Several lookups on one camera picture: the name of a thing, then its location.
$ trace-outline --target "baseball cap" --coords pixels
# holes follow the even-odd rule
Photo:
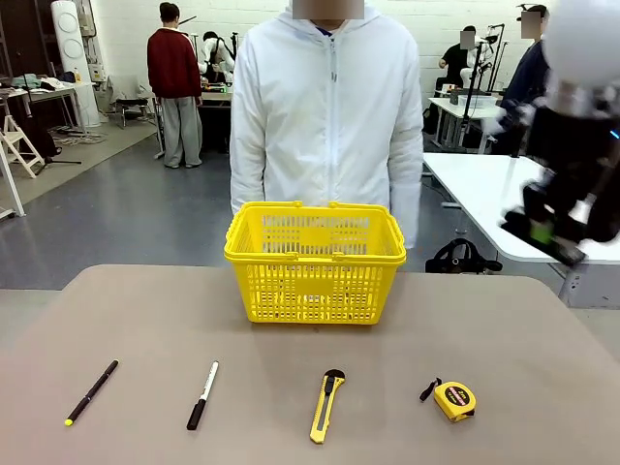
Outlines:
[[[547,8],[545,5],[534,5],[526,10],[528,13],[540,13],[541,18],[545,17],[547,14]]]

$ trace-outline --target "white tower fan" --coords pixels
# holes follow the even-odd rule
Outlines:
[[[90,82],[76,4],[65,0],[52,2],[51,16],[54,21],[60,58],[65,72],[77,70],[81,74],[82,82]],[[92,86],[84,85],[76,89],[76,92],[84,125],[89,128],[100,126],[99,110]]]

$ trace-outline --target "dark jacket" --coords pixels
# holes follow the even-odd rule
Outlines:
[[[162,28],[148,40],[148,80],[157,97],[181,99],[202,94],[198,60],[189,38]]]
[[[549,65],[543,54],[543,41],[538,41],[531,46],[521,58],[516,67],[511,85],[509,85],[502,107],[508,108],[510,101],[516,103],[530,103],[534,99],[544,95],[546,87],[546,75]]]

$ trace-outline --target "yellow plastic shopping basket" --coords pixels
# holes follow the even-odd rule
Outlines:
[[[396,220],[373,205],[250,202],[226,238],[254,323],[375,325],[407,258]]]

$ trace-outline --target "person in dark clothing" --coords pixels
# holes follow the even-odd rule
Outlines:
[[[467,26],[463,29],[464,32],[473,32],[476,34],[476,28],[474,26]],[[439,67],[443,70],[448,67],[448,75],[443,79],[443,84],[456,84],[459,87],[463,86],[463,79],[461,77],[461,71],[467,68],[467,53],[469,50],[462,49],[461,44],[451,46],[444,57],[439,60]]]
[[[543,53],[543,33],[548,21],[548,10],[543,5],[536,5],[527,10],[530,14],[539,14],[539,23],[535,25],[537,31],[534,34],[534,44],[528,48],[521,58],[511,84],[506,90],[501,107],[508,111],[521,104],[528,104],[544,95],[546,75],[549,65]],[[523,33],[531,28],[532,24],[523,24]],[[492,153],[497,155],[513,155],[518,153],[525,130],[520,127],[512,128],[504,134],[496,137],[497,142],[493,145]]]
[[[202,124],[198,114],[202,86],[196,54],[190,38],[180,32],[180,11],[173,3],[162,3],[163,27],[148,40],[148,80],[162,105],[166,155],[164,165],[185,167],[201,162]]]

